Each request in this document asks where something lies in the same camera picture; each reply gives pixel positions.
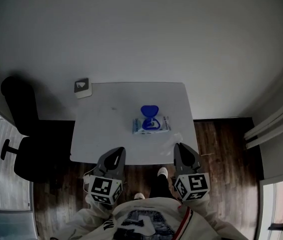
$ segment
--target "shoe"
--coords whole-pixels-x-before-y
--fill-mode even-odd
[[[137,193],[135,194],[135,196],[133,197],[134,200],[137,200],[137,199],[145,199],[145,196],[143,193]]]
[[[165,175],[166,179],[168,178],[168,170],[165,167],[162,167],[158,170],[157,177],[161,174]]]

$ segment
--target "white table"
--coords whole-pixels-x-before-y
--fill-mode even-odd
[[[95,83],[92,96],[78,100],[72,136],[74,162],[97,163],[116,147],[125,147],[126,165],[171,164],[174,145],[183,142],[198,152],[191,108],[183,83]],[[143,105],[157,105],[168,116],[171,131],[133,134],[133,119]]]

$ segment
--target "open blue lid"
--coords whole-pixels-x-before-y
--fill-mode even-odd
[[[142,114],[147,118],[153,118],[154,116],[157,115],[159,110],[160,109],[156,105],[145,105],[145,106],[142,106],[140,109]]]

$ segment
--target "sleeve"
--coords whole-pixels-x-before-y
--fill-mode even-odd
[[[194,212],[198,213],[210,224],[210,226],[217,232],[223,239],[230,240],[247,240],[242,233],[240,233],[233,225],[224,222],[217,218],[217,213],[208,208],[210,196],[207,194],[202,199],[194,201],[185,201],[184,205],[188,206]]]
[[[111,209],[107,209],[99,202],[88,200],[88,196],[86,201],[89,208],[78,211],[70,222],[53,234],[50,240],[80,239],[97,229],[110,217]]]

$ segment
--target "white cable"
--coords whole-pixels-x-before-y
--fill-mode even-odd
[[[274,121],[275,119],[280,117],[282,114],[283,114],[283,106],[280,109],[278,109],[275,113],[273,113],[271,116],[269,116],[264,121],[262,121],[260,124],[256,125],[253,129],[247,131],[243,136],[244,139],[249,140],[251,138],[251,135],[253,135],[255,132],[263,129],[265,126],[270,124],[272,121]]]
[[[264,128],[256,131],[255,133],[253,133],[252,135],[250,135],[249,137],[246,138],[246,140],[251,139],[252,137],[255,137],[256,135],[264,132],[265,130],[267,130],[269,127],[273,126],[274,124],[278,123],[280,120],[283,119],[283,114],[279,117],[277,117],[274,121],[270,122],[269,124],[267,124]]]
[[[90,173],[91,171],[93,171],[94,169],[96,168],[96,166],[93,168],[93,169],[91,169],[91,170],[89,170],[89,171],[87,171],[87,172],[85,172],[84,174],[83,174],[83,176],[82,176],[82,179],[83,179],[83,183],[82,183],[82,189],[88,194],[88,192],[85,190],[85,188],[84,188],[84,186],[85,186],[85,180],[84,180],[84,177],[85,177],[85,175],[86,174],[88,174],[88,173]]]
[[[281,126],[278,126],[276,129],[270,131],[269,133],[265,134],[264,136],[261,136],[258,139],[255,139],[249,143],[246,144],[246,148],[250,149],[252,147],[255,147],[259,144],[262,144],[274,137],[276,137],[277,135],[280,135],[281,133],[283,133],[283,124]]]

